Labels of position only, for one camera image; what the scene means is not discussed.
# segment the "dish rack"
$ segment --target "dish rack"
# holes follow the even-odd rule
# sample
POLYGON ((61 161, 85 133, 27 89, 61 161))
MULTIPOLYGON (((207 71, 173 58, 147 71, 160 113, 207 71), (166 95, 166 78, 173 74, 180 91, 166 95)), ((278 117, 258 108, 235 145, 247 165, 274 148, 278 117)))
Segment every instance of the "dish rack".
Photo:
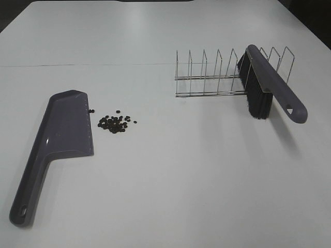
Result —
MULTIPOLYGON (((269 55, 263 48, 260 48, 260 52, 284 81, 288 83, 295 60, 292 51, 286 46, 282 56, 280 56, 273 46, 269 55)), ((201 63, 193 62, 191 50, 189 50, 188 62, 180 63, 178 61, 178 51, 176 51, 176 97, 246 95, 246 89, 239 78, 241 68, 241 65, 238 66, 239 60, 240 57, 232 49, 224 74, 224 68, 222 70, 223 56, 219 49, 214 63, 208 62, 205 50, 203 50, 201 63)))

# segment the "metal wire rack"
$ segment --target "metal wire rack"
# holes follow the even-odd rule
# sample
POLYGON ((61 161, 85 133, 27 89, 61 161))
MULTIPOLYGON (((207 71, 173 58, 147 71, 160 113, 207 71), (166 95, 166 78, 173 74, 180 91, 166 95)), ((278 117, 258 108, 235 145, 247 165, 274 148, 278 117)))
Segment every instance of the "metal wire rack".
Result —
MULTIPOLYGON (((267 54, 263 48, 260 48, 260 52, 286 83, 288 83, 295 60, 292 51, 286 46, 282 56, 280 56, 275 47, 271 48, 269 54, 267 54), (290 59, 286 59, 287 62, 285 63, 285 57, 288 56, 290 56, 290 59)), ((190 50, 188 62, 180 63, 178 61, 178 51, 176 51, 176 97, 245 95, 246 85, 244 87, 239 78, 239 71, 242 65, 238 66, 239 59, 235 50, 232 49, 224 73, 222 71, 223 56, 219 49, 217 50, 214 63, 208 62, 205 50, 203 50, 201 63, 193 62, 190 50)))

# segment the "hand brush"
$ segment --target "hand brush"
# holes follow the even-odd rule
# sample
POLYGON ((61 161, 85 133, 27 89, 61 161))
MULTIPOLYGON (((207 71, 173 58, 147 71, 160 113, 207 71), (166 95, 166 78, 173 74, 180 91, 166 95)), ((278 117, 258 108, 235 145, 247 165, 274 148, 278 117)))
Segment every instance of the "hand brush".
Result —
POLYGON ((238 63, 238 69, 247 92, 249 112, 254 118, 268 118, 275 96, 292 121, 306 122, 308 117, 306 107, 255 45, 246 48, 245 54, 238 63))

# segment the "pile of coffee beans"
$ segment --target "pile of coffee beans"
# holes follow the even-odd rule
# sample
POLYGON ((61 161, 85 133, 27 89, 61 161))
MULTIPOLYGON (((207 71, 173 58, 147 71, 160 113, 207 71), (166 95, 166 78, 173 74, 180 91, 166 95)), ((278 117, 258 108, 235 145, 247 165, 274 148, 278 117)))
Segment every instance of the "pile of coffee beans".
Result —
POLYGON ((109 117, 109 115, 106 115, 99 120, 98 127, 103 128, 104 130, 109 130, 111 133, 115 134, 118 132, 125 132, 128 128, 128 122, 131 122, 130 116, 123 117, 123 115, 121 115, 109 117))

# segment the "black bristles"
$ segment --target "black bristles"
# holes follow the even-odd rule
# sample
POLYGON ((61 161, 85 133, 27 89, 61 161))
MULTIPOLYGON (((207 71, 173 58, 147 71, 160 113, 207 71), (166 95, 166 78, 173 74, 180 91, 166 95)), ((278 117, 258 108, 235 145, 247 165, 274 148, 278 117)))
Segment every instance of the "black bristles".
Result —
POLYGON ((266 119, 269 116, 271 104, 273 101, 272 93, 264 93, 261 89, 259 81, 254 73, 253 68, 250 69, 250 59, 245 52, 238 63, 239 75, 242 80, 243 87, 246 85, 247 102, 250 114, 257 119, 266 119))

